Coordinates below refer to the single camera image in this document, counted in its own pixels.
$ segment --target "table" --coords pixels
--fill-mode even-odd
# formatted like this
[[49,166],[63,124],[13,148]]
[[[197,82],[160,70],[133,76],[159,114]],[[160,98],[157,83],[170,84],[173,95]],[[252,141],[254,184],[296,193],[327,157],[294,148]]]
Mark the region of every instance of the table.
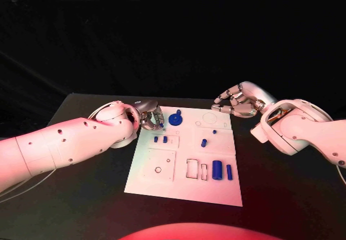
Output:
[[[147,97],[68,95],[49,125],[88,117],[105,103]],[[208,99],[151,98],[161,106],[208,109]],[[199,222],[242,227],[283,239],[342,239],[346,186],[334,165],[307,147],[284,155],[251,135],[259,116],[231,116],[244,207],[124,193],[137,140],[56,170],[0,204],[0,238],[118,239],[153,226]],[[35,184],[45,175],[30,180]]]

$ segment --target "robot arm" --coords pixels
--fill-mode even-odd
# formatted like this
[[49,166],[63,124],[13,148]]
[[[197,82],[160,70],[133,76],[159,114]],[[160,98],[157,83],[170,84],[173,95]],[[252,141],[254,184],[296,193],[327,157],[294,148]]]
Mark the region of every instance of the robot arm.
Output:
[[[231,106],[218,105],[229,97]],[[231,87],[215,99],[210,109],[251,118],[262,113],[251,130],[261,143],[267,141],[287,155],[311,145],[326,159],[346,168],[346,120],[333,121],[329,114],[310,102],[281,100],[245,81]]]
[[121,148],[137,138],[140,125],[163,128],[156,101],[133,105],[114,101],[89,116],[61,122],[29,134],[0,141],[0,192],[37,174],[66,167]]

